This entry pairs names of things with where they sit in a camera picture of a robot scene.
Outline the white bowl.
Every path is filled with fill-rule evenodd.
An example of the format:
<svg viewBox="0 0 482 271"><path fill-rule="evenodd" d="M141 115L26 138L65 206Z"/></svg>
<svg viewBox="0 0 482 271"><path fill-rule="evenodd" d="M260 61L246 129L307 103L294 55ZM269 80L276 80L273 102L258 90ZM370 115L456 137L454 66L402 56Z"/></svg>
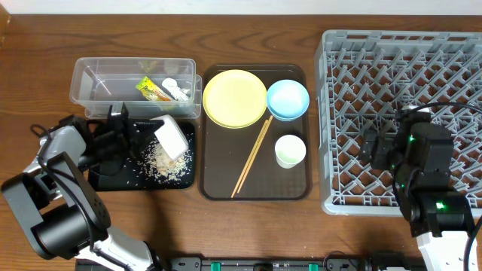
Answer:
<svg viewBox="0 0 482 271"><path fill-rule="evenodd" d="M151 120L160 124L160 127L154 132L154 135L161 147L171 160L178 160L188 150L189 145L188 140L175 119L166 114L152 118Z"/></svg>

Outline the yellow green snack wrapper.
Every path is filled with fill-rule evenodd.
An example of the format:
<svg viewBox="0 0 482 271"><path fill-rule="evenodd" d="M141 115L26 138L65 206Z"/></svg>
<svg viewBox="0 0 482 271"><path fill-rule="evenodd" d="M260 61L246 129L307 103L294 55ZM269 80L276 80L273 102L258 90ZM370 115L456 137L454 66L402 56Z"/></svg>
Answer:
<svg viewBox="0 0 482 271"><path fill-rule="evenodd" d="M172 101L172 97L158 87L149 77L144 76L136 89L149 101Z"/></svg>

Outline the pale green cup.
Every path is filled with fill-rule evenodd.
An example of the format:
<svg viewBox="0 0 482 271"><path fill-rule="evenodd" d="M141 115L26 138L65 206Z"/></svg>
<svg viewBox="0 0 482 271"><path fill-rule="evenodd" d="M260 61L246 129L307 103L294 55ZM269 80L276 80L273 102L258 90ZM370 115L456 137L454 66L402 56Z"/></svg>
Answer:
<svg viewBox="0 0 482 271"><path fill-rule="evenodd" d="M290 169L299 164L307 154L304 141L295 135L284 135L275 144L276 162L283 169Z"/></svg>

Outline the light blue bowl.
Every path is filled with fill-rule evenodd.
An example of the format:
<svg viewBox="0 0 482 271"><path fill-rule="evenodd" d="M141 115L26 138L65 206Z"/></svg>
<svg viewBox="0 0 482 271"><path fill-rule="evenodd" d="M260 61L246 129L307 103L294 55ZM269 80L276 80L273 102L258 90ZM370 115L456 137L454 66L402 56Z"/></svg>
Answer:
<svg viewBox="0 0 482 271"><path fill-rule="evenodd" d="M280 80L267 90L267 108L277 120L296 120L307 111L309 104L306 87L297 81Z"/></svg>

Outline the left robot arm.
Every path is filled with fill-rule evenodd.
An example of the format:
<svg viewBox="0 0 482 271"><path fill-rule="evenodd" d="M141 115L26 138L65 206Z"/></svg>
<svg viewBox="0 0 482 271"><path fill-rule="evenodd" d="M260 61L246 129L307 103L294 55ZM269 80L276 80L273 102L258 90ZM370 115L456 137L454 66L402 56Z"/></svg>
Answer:
<svg viewBox="0 0 482 271"><path fill-rule="evenodd" d="M71 115L46 129L30 127L40 143L34 160L1 192L36 254L76 259L82 269L170 270L146 242L111 225L104 202L84 171L113 158L138 157L142 134L127 117L106 123Z"/></svg>

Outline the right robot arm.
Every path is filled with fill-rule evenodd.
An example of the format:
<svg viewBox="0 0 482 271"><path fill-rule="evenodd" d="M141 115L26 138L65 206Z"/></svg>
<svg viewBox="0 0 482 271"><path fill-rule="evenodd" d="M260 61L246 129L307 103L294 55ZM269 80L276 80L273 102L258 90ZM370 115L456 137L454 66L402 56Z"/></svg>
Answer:
<svg viewBox="0 0 482 271"><path fill-rule="evenodd" d="M399 110L392 138L365 130L358 158L390 172L395 200L427 270L476 270L481 222L474 220L466 197L450 186L454 141L448 128L432 122L433 106Z"/></svg>

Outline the grey dishwasher rack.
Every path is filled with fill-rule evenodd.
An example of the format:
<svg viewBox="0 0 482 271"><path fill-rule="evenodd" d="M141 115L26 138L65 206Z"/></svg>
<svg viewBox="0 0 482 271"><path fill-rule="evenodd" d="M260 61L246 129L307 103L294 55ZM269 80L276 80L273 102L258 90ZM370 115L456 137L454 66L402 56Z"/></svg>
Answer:
<svg viewBox="0 0 482 271"><path fill-rule="evenodd" d="M480 216L480 33L328 30L315 71L327 214L399 215L391 175L358 159L362 135L369 129L393 137L398 110L427 104L454 140L450 184Z"/></svg>

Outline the pile of rice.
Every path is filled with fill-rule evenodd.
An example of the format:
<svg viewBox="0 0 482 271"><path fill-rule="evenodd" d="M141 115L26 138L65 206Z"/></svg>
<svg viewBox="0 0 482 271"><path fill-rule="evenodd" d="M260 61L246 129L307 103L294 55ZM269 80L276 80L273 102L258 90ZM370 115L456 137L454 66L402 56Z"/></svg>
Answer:
<svg viewBox="0 0 482 271"><path fill-rule="evenodd" d="M151 141L142 158L133 162L133 174L139 182L160 189L186 188L194 181L194 155L191 149L172 160L158 140Z"/></svg>

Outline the black tray bin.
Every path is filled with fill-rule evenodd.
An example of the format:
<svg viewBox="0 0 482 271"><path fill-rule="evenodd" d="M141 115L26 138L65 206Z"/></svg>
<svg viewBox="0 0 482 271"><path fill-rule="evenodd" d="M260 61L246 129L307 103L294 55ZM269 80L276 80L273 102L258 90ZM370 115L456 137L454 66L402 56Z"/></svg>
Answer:
<svg viewBox="0 0 482 271"><path fill-rule="evenodd" d="M188 140L189 148L193 151L194 155L194 171L195 171L195 128L192 123L180 122L181 131L184 133ZM139 161L142 158L133 159L127 157L124 168L119 169L119 162L121 158L117 157L114 160L104 161L101 164L100 169L90 169L88 172L88 181L97 191L124 191L124 190L165 190L153 185L145 186L145 183L139 182L133 174L133 162Z"/></svg>

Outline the clear plastic bin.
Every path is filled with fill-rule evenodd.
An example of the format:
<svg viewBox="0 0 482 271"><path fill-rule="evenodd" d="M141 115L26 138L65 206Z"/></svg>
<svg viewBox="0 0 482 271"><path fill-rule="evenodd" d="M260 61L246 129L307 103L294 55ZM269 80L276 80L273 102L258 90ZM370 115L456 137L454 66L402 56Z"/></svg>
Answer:
<svg viewBox="0 0 482 271"><path fill-rule="evenodd" d="M144 76L162 87L173 78L188 101L149 101L136 85ZM131 118L150 119L169 114L195 119L201 111L202 78L196 74L196 63L185 58L152 57L85 57L75 63L70 99L85 108L91 119L105 119L111 105L123 102Z"/></svg>

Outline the crumpled white napkin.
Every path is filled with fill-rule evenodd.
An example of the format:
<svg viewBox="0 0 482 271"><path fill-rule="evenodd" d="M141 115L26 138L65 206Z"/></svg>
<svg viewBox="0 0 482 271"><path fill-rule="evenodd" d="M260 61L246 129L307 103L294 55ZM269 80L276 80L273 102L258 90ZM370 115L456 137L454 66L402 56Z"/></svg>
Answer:
<svg viewBox="0 0 482 271"><path fill-rule="evenodd" d="M173 78L166 78L162 82L162 87L165 88L172 98L176 101L188 101L187 93L178 86L178 83Z"/></svg>

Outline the yellow plate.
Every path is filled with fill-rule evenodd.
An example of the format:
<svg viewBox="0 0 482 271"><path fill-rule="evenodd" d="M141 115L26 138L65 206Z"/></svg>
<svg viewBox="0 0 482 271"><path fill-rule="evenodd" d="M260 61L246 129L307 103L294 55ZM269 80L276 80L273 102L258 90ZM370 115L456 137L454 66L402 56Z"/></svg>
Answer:
<svg viewBox="0 0 482 271"><path fill-rule="evenodd" d="M241 129L257 122L267 108L267 88L251 72L223 71L210 79L203 92L203 107L214 123Z"/></svg>

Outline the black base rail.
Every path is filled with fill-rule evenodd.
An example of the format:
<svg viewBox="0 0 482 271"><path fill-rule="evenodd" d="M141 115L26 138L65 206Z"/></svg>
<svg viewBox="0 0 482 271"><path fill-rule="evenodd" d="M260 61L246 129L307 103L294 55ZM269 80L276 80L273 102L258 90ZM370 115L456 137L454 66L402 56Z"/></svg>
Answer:
<svg viewBox="0 0 482 271"><path fill-rule="evenodd" d="M398 252L377 252L355 257L333 251L323 259L202 259L173 258L167 264L171 271L427 271L424 260L406 257Z"/></svg>

